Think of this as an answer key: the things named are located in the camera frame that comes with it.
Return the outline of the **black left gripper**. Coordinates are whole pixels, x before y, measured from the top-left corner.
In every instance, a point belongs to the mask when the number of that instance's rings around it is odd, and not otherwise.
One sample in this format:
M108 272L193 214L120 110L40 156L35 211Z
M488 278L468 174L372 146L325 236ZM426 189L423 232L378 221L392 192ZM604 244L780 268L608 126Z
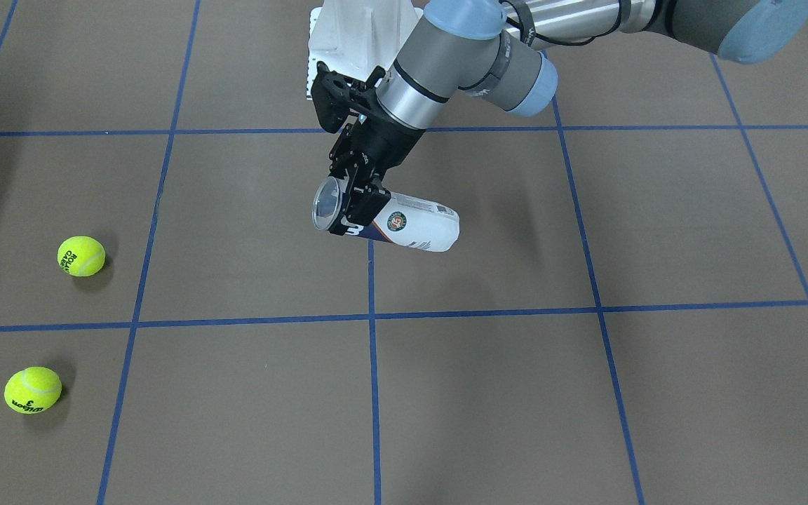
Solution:
M346 118L328 116L328 132L339 133L328 154L328 232L363 238L363 232L391 201L391 192L382 186L385 173L403 163L424 129L369 117L344 124Z

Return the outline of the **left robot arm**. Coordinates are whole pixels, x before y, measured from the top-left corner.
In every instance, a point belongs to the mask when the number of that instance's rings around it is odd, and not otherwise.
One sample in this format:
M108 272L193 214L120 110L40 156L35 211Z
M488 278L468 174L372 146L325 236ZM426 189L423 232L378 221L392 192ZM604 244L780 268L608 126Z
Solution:
M442 252L459 235L449 207L388 191L384 176L457 92L530 117L558 71L541 53L613 32L654 32L745 65L780 51L808 1L327 1L311 14L310 98L338 138L312 222Z

